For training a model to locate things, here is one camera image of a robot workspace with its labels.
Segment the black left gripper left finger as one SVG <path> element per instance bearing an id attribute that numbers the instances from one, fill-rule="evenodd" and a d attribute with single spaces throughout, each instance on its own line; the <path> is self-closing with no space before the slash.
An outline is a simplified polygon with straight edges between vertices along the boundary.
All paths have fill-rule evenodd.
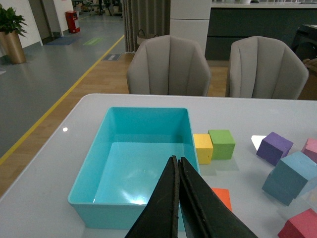
<path id="1" fill-rule="evenodd" d="M 153 193 L 127 238 L 176 238 L 179 218 L 179 168 L 171 156 Z"/>

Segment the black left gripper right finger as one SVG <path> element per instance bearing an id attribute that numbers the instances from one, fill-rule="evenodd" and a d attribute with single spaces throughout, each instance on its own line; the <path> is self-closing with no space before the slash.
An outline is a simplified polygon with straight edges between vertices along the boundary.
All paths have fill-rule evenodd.
<path id="1" fill-rule="evenodd" d="M 182 157 L 180 207 L 188 238 L 255 238 L 256 235 L 213 192 L 191 163 Z"/>

